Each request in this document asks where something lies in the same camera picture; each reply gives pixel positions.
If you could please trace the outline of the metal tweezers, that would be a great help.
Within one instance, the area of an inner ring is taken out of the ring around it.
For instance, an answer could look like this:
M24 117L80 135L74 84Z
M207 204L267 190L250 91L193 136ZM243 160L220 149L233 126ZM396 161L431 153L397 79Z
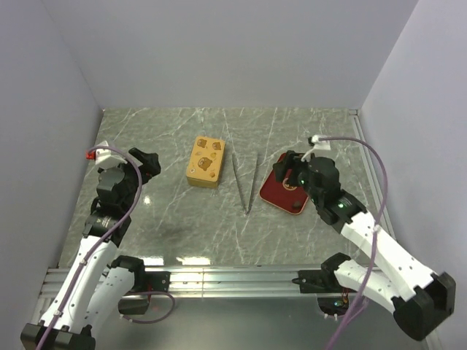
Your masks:
M231 156L231 165L233 169L233 175L236 183L236 188L239 194L240 204L242 206L242 210L245 216L249 216L250 212L252 211L252 206L255 198L255 186L256 181L258 178L258 172L260 167L260 157L259 154L255 156L255 165L252 171L252 178L250 181L250 190L248 196L246 196L246 182L242 179L242 175L240 174L240 165L237 154L235 152L232 153Z

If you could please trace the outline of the red tin tray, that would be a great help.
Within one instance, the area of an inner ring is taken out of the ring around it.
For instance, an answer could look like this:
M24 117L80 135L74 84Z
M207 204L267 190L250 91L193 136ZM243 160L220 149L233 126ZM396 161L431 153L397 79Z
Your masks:
M292 215L299 215L304 210L309 197L302 187L291 187L286 181L287 178L283 182L276 182L274 172L271 170L260 189L259 196L278 209ZM301 202L300 208L293 208L296 201Z

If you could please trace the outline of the aluminium rail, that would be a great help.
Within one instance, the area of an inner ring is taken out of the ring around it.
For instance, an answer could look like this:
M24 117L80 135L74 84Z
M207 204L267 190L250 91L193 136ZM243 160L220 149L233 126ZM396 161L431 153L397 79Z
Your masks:
M151 267L145 272L168 271L171 273L169 293L175 298L299 298L298 285L292 279L300 270L296 266L176 266ZM380 269L368 271L353 260L346 261L336 272L338 283L355 293L364 276L369 279L363 291L367 298L391 299L398 295L395 279L389 278ZM60 303L63 298L73 305L77 300L88 300L98 292L118 292L124 296L136 282L134 273L121 268L105 268L96 276L81 273L73 287L69 286L75 273L66 269L52 269L47 272L41 289L41 297Z
M355 138L360 139L361 141L365 141L366 138L363 135L363 129L359 120L358 110L357 109L349 109L349 117L352 123L352 127L354 130ZM374 153L365 145L360 145L360 154L363 158L363 164L366 172L366 176L368 178L369 187L371 189L371 194L373 196L372 200L368 202L371 203L374 209L371 210L371 213L374 215L374 218L377 217L377 213L381 207L382 200L383 200L383 187L379 183L378 180L378 171L380 170L379 163L373 159ZM393 225L387 211L387 208L384 208L382 212L382 216L379 219L380 226L395 240L396 238L395 231L393 229Z

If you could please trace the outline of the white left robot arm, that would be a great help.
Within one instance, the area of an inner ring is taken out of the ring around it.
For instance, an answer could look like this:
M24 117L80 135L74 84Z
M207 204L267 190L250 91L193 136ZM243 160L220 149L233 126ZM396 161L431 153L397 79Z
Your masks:
M158 154L102 143L86 157L96 163L99 180L80 248L49 308L36 324L24 326L25 349L94 349L98 329L120 299L149 291L143 260L115 252L143 185L161 172Z

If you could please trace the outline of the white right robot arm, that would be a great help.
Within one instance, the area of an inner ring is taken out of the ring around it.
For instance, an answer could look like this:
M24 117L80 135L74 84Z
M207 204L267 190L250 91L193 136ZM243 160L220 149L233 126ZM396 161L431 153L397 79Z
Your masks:
M295 283L302 292L310 287L361 289L365 298L386 308L415 341L424 340L452 315L455 280L423 265L378 225L371 212L341 188L332 159L315 155L306 159L289 150L273 165L273 172L277 182L303 189L320 219L354 243L379 269L364 268L350 256L336 253L322 263L321 281L299 273Z

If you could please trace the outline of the aluminium right rail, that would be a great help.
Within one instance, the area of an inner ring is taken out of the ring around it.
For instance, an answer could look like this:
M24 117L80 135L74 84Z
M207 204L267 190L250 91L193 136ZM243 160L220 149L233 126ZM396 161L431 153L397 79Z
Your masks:
M363 129L359 120L358 110L357 109L349 109L349 117L352 123L352 127L354 130L355 138L360 139L361 141L365 141L366 138L363 135ZM371 189L371 194L373 196L372 200L368 202L371 203L374 209L371 210L371 213L374 215L374 218L377 217L377 213L381 207L382 200L383 200L383 187L379 183L378 180L378 171L380 170L379 163L373 159L374 153L365 145L360 145L360 154L363 158L363 164L366 172L366 176L368 178L369 187ZM387 208L384 208L382 212L382 216L379 219L380 226L395 240L396 238L395 231L393 229L393 225L387 211Z

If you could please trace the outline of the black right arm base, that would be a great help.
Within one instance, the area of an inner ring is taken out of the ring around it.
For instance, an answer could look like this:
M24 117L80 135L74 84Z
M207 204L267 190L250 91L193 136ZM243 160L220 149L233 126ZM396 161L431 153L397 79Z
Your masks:
M324 317L342 318L350 307L349 294L352 289L341 286L336 277L323 270L300 270L292 279L301 294L317 296L319 311Z

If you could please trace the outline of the gold tin box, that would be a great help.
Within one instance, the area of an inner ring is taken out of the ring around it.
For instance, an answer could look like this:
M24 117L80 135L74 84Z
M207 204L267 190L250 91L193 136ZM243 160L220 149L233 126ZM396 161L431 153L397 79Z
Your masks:
M221 170L221 163L203 157L199 161L189 163L186 178L188 184L194 187L217 188Z

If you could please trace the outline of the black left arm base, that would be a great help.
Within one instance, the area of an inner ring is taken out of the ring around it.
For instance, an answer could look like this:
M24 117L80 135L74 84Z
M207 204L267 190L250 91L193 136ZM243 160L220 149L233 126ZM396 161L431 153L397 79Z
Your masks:
M146 272L119 301L118 311L123 315L136 316L145 314L150 307L151 295L143 292L168 292L171 273L168 271Z

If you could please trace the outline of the silver tin lid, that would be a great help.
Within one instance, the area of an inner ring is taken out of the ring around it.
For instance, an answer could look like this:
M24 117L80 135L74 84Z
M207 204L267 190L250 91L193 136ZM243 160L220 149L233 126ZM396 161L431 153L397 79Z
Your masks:
M224 152L223 140L197 136L186 168L188 184L216 188L220 180Z

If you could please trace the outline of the aluminium front rail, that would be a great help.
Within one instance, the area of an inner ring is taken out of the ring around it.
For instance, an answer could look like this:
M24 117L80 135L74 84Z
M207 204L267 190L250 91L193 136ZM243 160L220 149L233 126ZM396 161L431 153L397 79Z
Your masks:
M296 266L176 266L151 267L145 272L168 271L171 273L169 293L175 298L299 298L298 285L292 279L300 270ZM338 283L355 293L364 276L369 279L363 291L367 298L391 299L398 295L395 279L389 278L380 269L368 271L353 260L346 261L336 272ZM41 289L41 297L60 303L63 298L73 305L77 300L88 300L98 292L118 292L124 296L136 282L134 273L121 268L105 268L96 276L81 273L73 287L69 286L75 273L66 269L52 269L47 272Z

